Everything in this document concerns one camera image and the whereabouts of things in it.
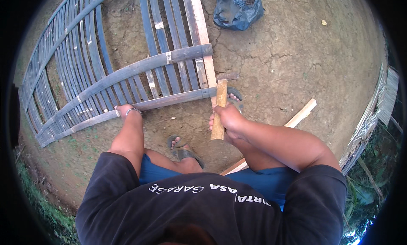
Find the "sandal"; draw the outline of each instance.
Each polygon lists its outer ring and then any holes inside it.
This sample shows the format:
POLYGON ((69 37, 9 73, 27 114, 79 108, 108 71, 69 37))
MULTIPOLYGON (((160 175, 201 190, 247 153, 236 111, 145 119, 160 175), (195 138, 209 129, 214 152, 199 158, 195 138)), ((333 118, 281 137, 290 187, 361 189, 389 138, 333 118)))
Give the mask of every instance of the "sandal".
POLYGON ((196 161, 198 162, 198 164, 201 166, 201 168, 203 169, 205 167, 204 163, 202 162, 201 158, 198 157, 192 150, 191 147, 189 148, 185 148, 184 146, 188 144, 188 142, 183 139, 181 136, 179 135, 171 135, 170 137, 167 138, 167 146, 169 148, 172 147, 173 141, 176 140, 176 138, 179 137, 180 140, 178 142, 176 142, 176 144, 174 145, 174 149, 171 150, 172 154, 177 155, 178 159, 181 160, 185 157, 193 157, 196 159, 196 161))
POLYGON ((232 98, 227 98, 227 101, 236 106, 237 110, 239 110, 240 113, 242 113, 242 108, 243 108, 243 97, 240 92, 234 88, 234 87, 227 87, 227 94, 233 94, 235 97, 237 97, 240 102, 237 102, 235 99, 232 98))

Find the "dirt ground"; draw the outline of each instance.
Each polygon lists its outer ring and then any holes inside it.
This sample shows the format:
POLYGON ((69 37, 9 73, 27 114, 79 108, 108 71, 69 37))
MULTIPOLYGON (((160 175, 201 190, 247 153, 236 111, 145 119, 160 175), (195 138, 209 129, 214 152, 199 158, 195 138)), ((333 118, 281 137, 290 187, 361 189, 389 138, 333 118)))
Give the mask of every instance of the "dirt ground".
MULTIPOLYGON (((18 57, 17 85, 22 82, 34 44, 61 1, 47 0, 29 27, 18 57)), ((229 85, 244 96, 244 115, 250 120, 284 125, 315 98, 318 105, 297 127, 320 137, 339 159, 372 97, 380 64, 385 64, 384 38, 366 2, 262 0, 264 16, 246 31, 236 32, 214 25, 216 0, 201 1, 215 71, 240 72, 241 78, 229 85)), ((114 70, 146 58, 149 52, 139 0, 106 0, 102 13, 114 70)), ((47 67, 51 74, 52 63, 47 67)), ((63 98, 55 88, 57 82, 50 83, 54 95, 63 98)), ((210 114, 209 99, 147 111, 145 146, 175 160, 166 147, 166 138, 182 135, 204 159, 205 171, 219 173, 242 154, 226 143, 210 142, 210 114)), ((122 126, 120 119, 78 131, 41 149, 22 117, 23 160, 52 201, 74 213, 99 154, 109 149, 122 126)))

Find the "black plastic bag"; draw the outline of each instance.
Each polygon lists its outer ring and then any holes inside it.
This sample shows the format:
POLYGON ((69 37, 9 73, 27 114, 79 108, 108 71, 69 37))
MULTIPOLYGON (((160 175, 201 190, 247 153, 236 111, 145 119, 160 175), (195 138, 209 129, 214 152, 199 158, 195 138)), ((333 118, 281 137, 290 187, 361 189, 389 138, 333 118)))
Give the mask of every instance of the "black plastic bag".
POLYGON ((243 31, 263 14, 261 0, 216 0, 213 21, 221 28, 243 31))

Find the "hand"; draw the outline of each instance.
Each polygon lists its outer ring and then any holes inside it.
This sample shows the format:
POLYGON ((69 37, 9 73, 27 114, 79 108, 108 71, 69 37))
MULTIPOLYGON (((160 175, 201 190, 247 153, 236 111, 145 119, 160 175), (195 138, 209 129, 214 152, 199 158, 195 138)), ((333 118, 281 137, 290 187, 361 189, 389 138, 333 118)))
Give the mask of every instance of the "hand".
POLYGON ((129 109, 133 108, 133 106, 129 105, 129 104, 125 104, 125 105, 116 105, 114 108, 115 108, 115 110, 119 111, 120 115, 122 116, 122 120, 124 122, 126 119, 127 111, 129 109))
MULTIPOLYGON (((234 105, 229 102, 226 103, 225 108, 215 105, 213 111, 221 117, 221 124, 226 128, 226 134, 231 139, 243 139, 241 131, 247 119, 234 105)), ((215 114, 212 114, 209 118, 209 130, 213 128, 214 118, 215 114)))

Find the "blue shorts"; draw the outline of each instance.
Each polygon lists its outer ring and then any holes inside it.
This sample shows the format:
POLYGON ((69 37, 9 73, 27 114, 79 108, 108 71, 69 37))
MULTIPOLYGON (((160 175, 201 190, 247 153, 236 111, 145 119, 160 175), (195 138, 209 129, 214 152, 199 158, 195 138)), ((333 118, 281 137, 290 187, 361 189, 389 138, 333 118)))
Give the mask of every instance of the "blue shorts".
MULTIPOLYGON (((166 179, 181 173, 157 166, 151 163, 150 157, 143 155, 140 171, 140 184, 166 179)), ((285 193, 291 182, 298 173, 288 167, 277 167, 263 169, 257 172, 250 168, 227 174, 234 181, 250 185, 257 192, 261 193, 267 200, 274 201, 280 205, 281 210, 285 203, 285 193)))

